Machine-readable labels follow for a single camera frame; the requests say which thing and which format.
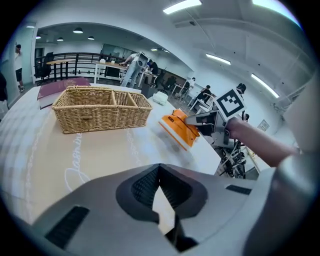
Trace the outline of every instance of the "fluorescent light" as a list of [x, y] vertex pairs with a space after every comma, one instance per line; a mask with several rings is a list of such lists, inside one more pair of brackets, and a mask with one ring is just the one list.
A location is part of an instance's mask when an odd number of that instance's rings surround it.
[[296, 17], [281, 2], [277, 0], [252, 0], [252, 3], [256, 6], [268, 8], [287, 17], [301, 28]]
[[213, 56], [213, 55], [210, 55], [210, 54], [206, 54], [206, 56], [209, 57], [209, 58], [215, 59], [215, 60], [217, 60], [217, 61], [223, 62], [223, 63], [225, 63], [225, 64], [231, 65], [231, 62], [230, 62], [230, 61], [225, 60], [225, 59], [223, 59], [223, 58], [219, 58], [219, 57], [217, 57], [217, 56]]
[[83, 33], [82, 28], [81, 28], [81, 27], [77, 27], [77, 28], [73, 31], [73, 33], [82, 34], [82, 33]]
[[259, 77], [257, 77], [255, 74], [252, 74], [251, 77], [256, 81], [258, 81], [260, 84], [262, 84], [270, 93], [272, 93], [274, 97], [279, 98], [279, 95], [274, 90], [272, 90], [271, 87], [267, 85], [264, 81], [262, 81]]
[[182, 9], [186, 9], [193, 6], [199, 6], [199, 5], [202, 5], [202, 2], [200, 2], [200, 0], [185, 0], [164, 9], [163, 12], [165, 12], [166, 14], [172, 14]]

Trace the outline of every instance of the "basket divider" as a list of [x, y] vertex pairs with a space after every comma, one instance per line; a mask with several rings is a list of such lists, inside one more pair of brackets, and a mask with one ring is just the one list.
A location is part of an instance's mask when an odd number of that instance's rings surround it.
[[112, 105], [117, 106], [117, 101], [116, 101], [116, 97], [115, 97], [115, 92], [112, 90], [111, 92], [111, 97], [112, 97]]
[[138, 107], [134, 99], [131, 97], [131, 94], [127, 92], [127, 98], [128, 98], [128, 105], [133, 107]]

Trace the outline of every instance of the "basket handle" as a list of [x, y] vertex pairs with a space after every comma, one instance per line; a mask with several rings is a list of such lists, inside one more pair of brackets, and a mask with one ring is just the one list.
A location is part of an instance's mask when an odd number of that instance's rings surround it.
[[89, 121], [89, 120], [91, 120], [93, 117], [92, 117], [92, 115], [82, 115], [80, 118], [81, 118], [83, 121]]

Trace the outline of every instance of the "maroon book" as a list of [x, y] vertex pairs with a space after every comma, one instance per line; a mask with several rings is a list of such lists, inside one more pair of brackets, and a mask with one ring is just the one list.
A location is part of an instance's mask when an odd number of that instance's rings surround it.
[[68, 86], [90, 86], [90, 83], [84, 77], [79, 77], [42, 85], [37, 97], [40, 109], [52, 105]]

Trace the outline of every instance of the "wicker basket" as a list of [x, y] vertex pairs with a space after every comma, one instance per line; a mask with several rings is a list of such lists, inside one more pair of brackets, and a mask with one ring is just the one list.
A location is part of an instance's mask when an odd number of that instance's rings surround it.
[[64, 134], [142, 127], [153, 109], [140, 93], [68, 86], [52, 105]]

